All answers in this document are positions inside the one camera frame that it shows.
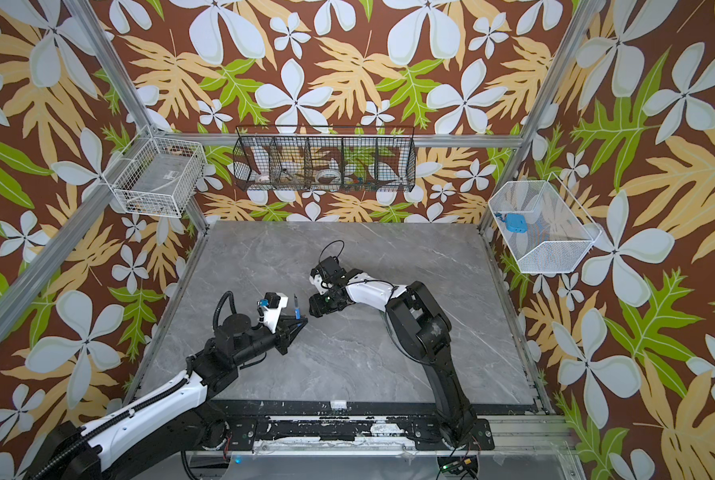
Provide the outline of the blue pen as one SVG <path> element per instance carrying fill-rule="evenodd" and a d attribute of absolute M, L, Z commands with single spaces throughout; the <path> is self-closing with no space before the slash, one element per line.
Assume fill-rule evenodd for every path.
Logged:
<path fill-rule="evenodd" d="M 299 298 L 297 295 L 294 296 L 294 307 L 295 307 L 295 316 L 297 320 L 301 320 L 303 318 L 301 314 L 301 308 L 299 304 Z"/>

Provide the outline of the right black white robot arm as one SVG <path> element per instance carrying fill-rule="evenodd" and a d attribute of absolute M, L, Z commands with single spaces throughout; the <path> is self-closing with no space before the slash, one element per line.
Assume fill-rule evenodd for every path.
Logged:
<path fill-rule="evenodd" d="M 451 320 L 429 288 L 416 281 L 399 285 L 359 270 L 345 270 L 330 256 L 311 270 L 318 293 L 309 300 L 311 316 L 320 318 L 361 304 L 385 318 L 395 347 L 421 365 L 435 398 L 441 436 L 451 447 L 461 445 L 475 425 L 475 410 L 463 392 L 451 356 Z"/>

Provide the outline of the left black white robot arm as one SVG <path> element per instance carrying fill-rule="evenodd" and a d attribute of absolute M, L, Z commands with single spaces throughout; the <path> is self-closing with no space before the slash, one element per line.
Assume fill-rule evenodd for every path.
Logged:
<path fill-rule="evenodd" d="M 287 354 L 307 326 L 301 313 L 288 315 L 288 298 L 269 292 L 258 304 L 259 319 L 232 310 L 232 292 L 213 315 L 214 335 L 189 356 L 185 370 L 150 394 L 82 426 L 66 422 L 42 443 L 26 470 L 28 479 L 129 479 L 178 451 L 210 441 L 226 424 L 212 399 L 234 383 L 244 368 L 275 349 Z"/>

